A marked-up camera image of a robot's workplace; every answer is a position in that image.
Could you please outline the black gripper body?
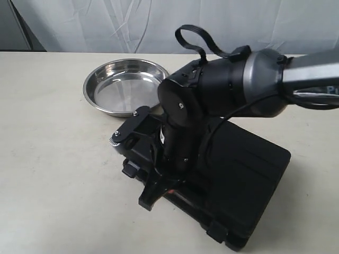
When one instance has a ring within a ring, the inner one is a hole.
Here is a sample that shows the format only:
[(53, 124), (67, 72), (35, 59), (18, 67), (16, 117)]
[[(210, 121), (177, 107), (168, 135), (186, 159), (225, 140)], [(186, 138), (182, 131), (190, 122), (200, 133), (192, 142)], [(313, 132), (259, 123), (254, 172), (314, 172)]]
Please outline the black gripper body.
[(148, 106), (137, 108), (112, 134), (110, 143), (125, 157), (123, 173), (143, 182), (138, 203), (148, 211), (180, 188), (196, 166), (195, 136), (153, 114)]

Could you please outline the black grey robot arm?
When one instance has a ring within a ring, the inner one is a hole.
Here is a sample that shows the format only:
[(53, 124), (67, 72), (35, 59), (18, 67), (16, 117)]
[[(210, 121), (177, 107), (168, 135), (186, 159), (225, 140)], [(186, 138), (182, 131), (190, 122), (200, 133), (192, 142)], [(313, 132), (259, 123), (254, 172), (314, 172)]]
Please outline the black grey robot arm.
[(177, 189), (197, 165), (200, 148), (215, 134), (213, 117), (275, 117), (287, 105), (312, 110), (338, 108), (338, 51), (288, 58), (270, 49), (252, 52), (248, 46), (219, 59), (205, 56), (165, 78), (158, 87), (164, 113), (148, 106), (135, 110), (112, 135), (111, 144), (132, 162), (132, 147), (149, 144), (151, 159), (137, 164), (149, 168), (139, 204), (151, 210), (155, 202)]

